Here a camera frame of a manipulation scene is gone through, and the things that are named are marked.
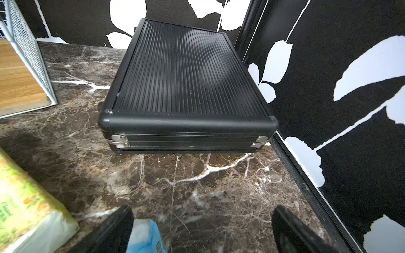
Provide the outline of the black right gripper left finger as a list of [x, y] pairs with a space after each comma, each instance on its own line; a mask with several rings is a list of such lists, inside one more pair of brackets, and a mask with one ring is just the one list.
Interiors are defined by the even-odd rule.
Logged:
[[125, 253], [134, 225], [129, 206], [121, 206], [96, 229], [84, 237], [70, 253]]

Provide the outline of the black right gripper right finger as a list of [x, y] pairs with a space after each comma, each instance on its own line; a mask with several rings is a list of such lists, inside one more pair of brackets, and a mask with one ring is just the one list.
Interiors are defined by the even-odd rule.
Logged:
[[280, 253], [331, 253], [332, 247], [285, 206], [272, 214], [272, 227]]

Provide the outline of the blue cartoon tissue pack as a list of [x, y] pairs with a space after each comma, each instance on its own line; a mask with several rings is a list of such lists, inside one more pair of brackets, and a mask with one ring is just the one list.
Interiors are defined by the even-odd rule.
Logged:
[[157, 224], [151, 219], [135, 219], [126, 253], [166, 253]]

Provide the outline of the yellow green tissue pack bottom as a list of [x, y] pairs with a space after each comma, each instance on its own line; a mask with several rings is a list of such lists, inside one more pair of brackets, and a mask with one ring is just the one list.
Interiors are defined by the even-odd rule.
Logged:
[[65, 206], [1, 151], [1, 252], [53, 253], [79, 230]]

